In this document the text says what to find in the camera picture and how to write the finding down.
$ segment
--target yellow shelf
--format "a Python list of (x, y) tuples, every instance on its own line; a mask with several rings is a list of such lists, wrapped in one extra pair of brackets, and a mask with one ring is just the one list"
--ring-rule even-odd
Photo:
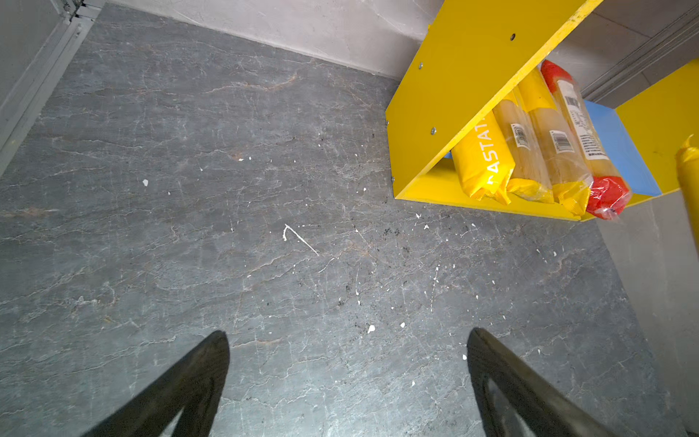
[(601, 1), (446, 0), (386, 110), (396, 198)]
[[(468, 198), (443, 159), (602, 0), (446, 0), (386, 110), (396, 199), (579, 218), (558, 204)], [(675, 153), (699, 120), (699, 59), (617, 109), (662, 193), (678, 189)], [(629, 206), (652, 199), (634, 194)]]

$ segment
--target gray wall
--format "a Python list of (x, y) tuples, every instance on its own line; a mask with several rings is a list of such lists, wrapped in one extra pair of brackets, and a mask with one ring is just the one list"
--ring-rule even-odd
[(0, 104), (60, 20), (50, 0), (0, 1)]

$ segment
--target yellow pasta package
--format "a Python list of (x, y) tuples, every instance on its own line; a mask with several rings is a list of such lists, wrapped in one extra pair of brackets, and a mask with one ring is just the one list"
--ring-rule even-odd
[(573, 215), (583, 216), (590, 197), (592, 174), (538, 68), (522, 79), (519, 91), (539, 140), (555, 201)]
[(514, 159), (514, 171), (507, 184), (507, 192), (529, 201), (553, 203), (549, 172), (529, 117), (521, 108), (517, 87), (498, 103), (493, 114)]
[(514, 170), (514, 159), (495, 116), (489, 112), (452, 149), (461, 189), (472, 199), (492, 197), (507, 205), (507, 183)]

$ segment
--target plastic wrapping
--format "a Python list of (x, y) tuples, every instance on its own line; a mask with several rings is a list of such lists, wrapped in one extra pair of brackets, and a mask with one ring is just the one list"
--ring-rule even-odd
[(593, 178), (577, 139), (558, 111), (539, 69), (534, 68), (519, 83), (519, 91), (549, 171), (554, 200), (573, 215), (583, 216)]
[(529, 117), (520, 106), (521, 97), (515, 87), (493, 109), (514, 159), (514, 171), (507, 184), (507, 191), (525, 200), (553, 203), (549, 172), (539, 150), (539, 142)]
[(504, 205), (510, 203), (507, 183), (514, 160), (492, 112), (454, 146), (452, 158), (467, 196), (477, 200), (487, 196)]
[(613, 220), (631, 200), (631, 190), (602, 147), (577, 83), (568, 72), (551, 61), (544, 61), (541, 71), (549, 91), (582, 147), (585, 164), (593, 176), (587, 212)]

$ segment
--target white scratch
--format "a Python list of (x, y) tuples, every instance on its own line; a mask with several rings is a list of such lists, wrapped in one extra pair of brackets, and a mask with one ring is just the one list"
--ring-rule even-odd
[(330, 261), (328, 261), (328, 263), (325, 264), (325, 267), (323, 267), (323, 270), (325, 270), (326, 268), (328, 268), (328, 266), (330, 265), (330, 263), (333, 262), (333, 259), (335, 259), (335, 257), (330, 258)]
[(282, 238), (284, 241), (287, 240), (287, 229), (291, 229), (291, 232), (293, 232), (303, 244), (307, 245), (316, 255), (320, 256), (320, 253), (318, 253), (316, 249), (314, 249), (310, 244), (306, 243), (306, 240), (304, 240), (302, 236), (300, 236), (291, 226), (286, 223), (284, 223), (284, 232), (282, 233)]

